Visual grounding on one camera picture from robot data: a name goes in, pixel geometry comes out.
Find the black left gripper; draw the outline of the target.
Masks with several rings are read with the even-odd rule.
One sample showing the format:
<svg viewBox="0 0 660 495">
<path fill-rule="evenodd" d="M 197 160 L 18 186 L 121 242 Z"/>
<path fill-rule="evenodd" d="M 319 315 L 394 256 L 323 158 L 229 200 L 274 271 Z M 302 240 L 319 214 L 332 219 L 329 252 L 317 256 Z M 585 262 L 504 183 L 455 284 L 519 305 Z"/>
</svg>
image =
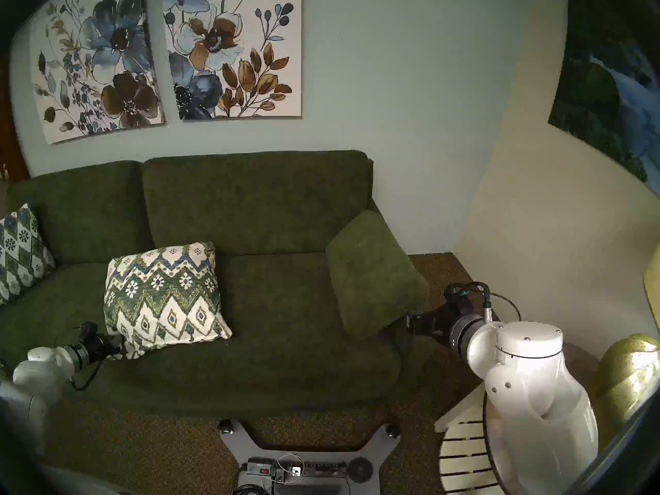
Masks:
<svg viewBox="0 0 660 495">
<path fill-rule="evenodd" d="M 125 337 L 119 335 L 94 334 L 88 338 L 89 361 L 101 361 L 108 356 L 121 355 L 125 350 Z"/>
</svg>

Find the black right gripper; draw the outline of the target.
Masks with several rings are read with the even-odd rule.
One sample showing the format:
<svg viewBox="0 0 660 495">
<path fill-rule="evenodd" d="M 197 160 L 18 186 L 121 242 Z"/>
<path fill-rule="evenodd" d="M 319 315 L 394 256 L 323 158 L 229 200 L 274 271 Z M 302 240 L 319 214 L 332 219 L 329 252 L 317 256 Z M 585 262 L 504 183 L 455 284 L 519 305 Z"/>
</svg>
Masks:
<svg viewBox="0 0 660 495">
<path fill-rule="evenodd" d="M 461 347 L 484 325 L 469 299 L 448 300 L 435 310 L 406 313 L 410 334 L 427 336 L 445 347 Z"/>
</svg>

